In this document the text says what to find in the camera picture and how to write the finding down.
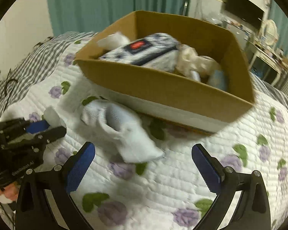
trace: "quilted bedspread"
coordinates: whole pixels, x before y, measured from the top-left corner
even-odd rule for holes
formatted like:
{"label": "quilted bedspread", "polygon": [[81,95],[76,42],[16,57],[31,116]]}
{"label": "quilted bedspread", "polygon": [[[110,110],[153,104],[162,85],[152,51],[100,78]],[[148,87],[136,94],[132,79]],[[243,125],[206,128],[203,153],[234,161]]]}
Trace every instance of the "quilted bedspread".
{"label": "quilted bedspread", "polygon": [[[288,206],[288,111],[279,102],[256,92],[256,105],[221,132],[206,137],[143,116],[143,127],[166,153],[145,164],[125,164],[115,146],[86,126],[80,115],[96,94],[72,60],[87,39],[71,44],[54,72],[33,85],[19,102],[9,106],[1,120],[25,117],[40,120],[53,106],[67,125],[64,138],[48,144],[44,164],[50,170],[90,141],[96,156],[77,191],[71,196],[94,229],[193,229],[216,197],[191,158],[191,148],[202,143],[210,155],[238,172],[262,173],[276,228]],[[220,227],[228,224],[239,199],[236,193]]]}

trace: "white sock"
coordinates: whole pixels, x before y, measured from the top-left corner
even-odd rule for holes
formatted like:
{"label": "white sock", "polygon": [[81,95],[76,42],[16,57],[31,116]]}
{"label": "white sock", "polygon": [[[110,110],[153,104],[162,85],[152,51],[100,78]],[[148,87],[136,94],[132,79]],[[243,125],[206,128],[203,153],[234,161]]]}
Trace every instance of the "white sock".
{"label": "white sock", "polygon": [[107,100],[94,100],[82,112],[84,123],[111,139],[126,163],[148,162],[164,155],[142,128],[131,109]]}

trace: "teal curtain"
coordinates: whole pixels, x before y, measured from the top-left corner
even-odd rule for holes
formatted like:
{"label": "teal curtain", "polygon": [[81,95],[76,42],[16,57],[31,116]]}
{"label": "teal curtain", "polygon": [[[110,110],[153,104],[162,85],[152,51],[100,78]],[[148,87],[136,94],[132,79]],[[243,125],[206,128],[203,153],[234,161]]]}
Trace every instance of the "teal curtain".
{"label": "teal curtain", "polygon": [[269,12],[269,19],[273,20],[277,26],[277,33],[279,39],[276,43],[277,48],[281,48],[284,51],[284,55],[288,54],[288,18],[282,9],[272,0],[271,8]]}
{"label": "teal curtain", "polygon": [[54,35],[101,31],[134,10],[181,14],[189,0],[47,0]]}

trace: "white cloth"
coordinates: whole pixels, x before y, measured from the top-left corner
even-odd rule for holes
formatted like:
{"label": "white cloth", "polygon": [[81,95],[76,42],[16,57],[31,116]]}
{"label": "white cloth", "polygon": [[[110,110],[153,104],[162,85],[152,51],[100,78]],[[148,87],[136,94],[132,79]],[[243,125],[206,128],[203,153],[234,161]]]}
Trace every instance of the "white cloth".
{"label": "white cloth", "polygon": [[106,38],[97,41],[99,47],[102,47],[108,51],[114,50],[115,48],[118,47],[125,46],[129,43],[130,40],[126,36],[124,36],[121,32],[110,34]]}
{"label": "white cloth", "polygon": [[149,162],[164,155],[142,128],[139,116],[126,106],[94,100],[84,107],[81,119],[112,140],[125,163]]}
{"label": "white cloth", "polygon": [[188,45],[181,46],[176,68],[188,78],[193,78],[191,71],[196,71],[201,78],[206,78],[215,70],[221,70],[221,66],[214,59],[198,56],[196,50]]}

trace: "red label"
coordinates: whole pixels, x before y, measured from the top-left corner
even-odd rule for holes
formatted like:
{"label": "red label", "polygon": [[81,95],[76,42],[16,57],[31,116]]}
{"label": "red label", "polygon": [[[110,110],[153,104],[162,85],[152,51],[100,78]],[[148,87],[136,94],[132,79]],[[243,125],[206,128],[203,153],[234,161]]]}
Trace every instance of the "red label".
{"label": "red label", "polygon": [[130,45],[130,48],[131,48],[131,49],[138,49],[139,47],[141,47],[141,46],[143,46],[143,45],[145,45],[145,42],[144,42],[144,41],[137,41],[137,42],[135,42],[135,43],[132,43],[132,44]]}

